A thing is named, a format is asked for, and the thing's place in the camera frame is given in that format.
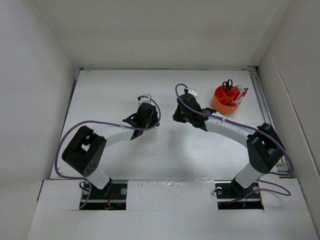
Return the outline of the black handled scissors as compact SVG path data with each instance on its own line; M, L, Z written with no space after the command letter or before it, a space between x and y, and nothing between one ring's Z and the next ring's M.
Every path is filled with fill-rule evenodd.
M233 81L231 79L228 79L222 83L221 87L225 92L228 92L233 87Z

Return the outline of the white marker red cap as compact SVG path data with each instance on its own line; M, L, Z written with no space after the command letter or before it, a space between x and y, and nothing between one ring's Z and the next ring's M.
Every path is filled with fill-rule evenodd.
M242 89L238 96L238 100L242 101L243 97L247 94L247 92L248 92L248 88Z

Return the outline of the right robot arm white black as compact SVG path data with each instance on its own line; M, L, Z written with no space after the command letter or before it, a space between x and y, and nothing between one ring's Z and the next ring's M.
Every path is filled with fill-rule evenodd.
M285 155L285 148L270 124L265 122L251 127L225 119L213 109L201 108L196 97L188 91L177 97L177 108L172 118L175 122L189 123L205 132L222 135L247 149L249 162L229 185L236 199L253 194L254 183L271 173Z

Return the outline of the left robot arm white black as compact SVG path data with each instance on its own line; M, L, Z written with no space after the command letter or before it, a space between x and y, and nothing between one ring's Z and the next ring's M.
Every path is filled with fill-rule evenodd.
M146 130L159 126L160 117L161 112L156 104L143 102L136 113L123 120L128 125L101 122L104 125L101 133L82 125L62 152L61 158L93 185L98 197L107 198L111 194L113 181L99 167L105 148L140 137Z

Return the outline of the orange round divided container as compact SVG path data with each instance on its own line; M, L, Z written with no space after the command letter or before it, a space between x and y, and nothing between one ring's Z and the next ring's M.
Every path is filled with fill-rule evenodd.
M229 91L224 91L223 87L219 86L213 94L212 106L220 114L231 115L240 105L236 103L239 95L240 91L234 87Z

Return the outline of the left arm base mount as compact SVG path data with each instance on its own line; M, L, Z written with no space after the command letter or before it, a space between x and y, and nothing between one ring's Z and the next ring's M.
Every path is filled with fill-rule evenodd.
M124 211L127 205L128 181L113 180L104 189L92 185L89 194L89 184L81 181L82 191L79 203L80 210Z

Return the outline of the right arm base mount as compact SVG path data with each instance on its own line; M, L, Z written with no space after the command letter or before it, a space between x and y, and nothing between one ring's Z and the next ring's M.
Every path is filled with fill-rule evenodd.
M257 182L251 184L248 189L239 192L232 188L231 180L216 180L212 196L216 197L219 210L263 210L263 202L260 193L253 190L259 188Z

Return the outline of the aluminium rail right side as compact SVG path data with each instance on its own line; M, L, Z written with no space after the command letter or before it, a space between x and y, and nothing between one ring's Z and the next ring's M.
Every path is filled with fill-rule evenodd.
M273 119L270 113L270 110L268 108L267 100L265 98L262 85L260 83L260 79L258 76L258 68L257 67L252 67L249 66L247 68L249 72L249 76L251 78L251 82L253 85L253 89L255 91L258 104L261 110L261 114L263 116L263 119L266 123L272 125L274 129L276 129ZM292 173L291 173L291 167L290 164L288 163L287 157L283 155L283 157L278 161L278 163L275 165L277 176L280 178L291 178Z

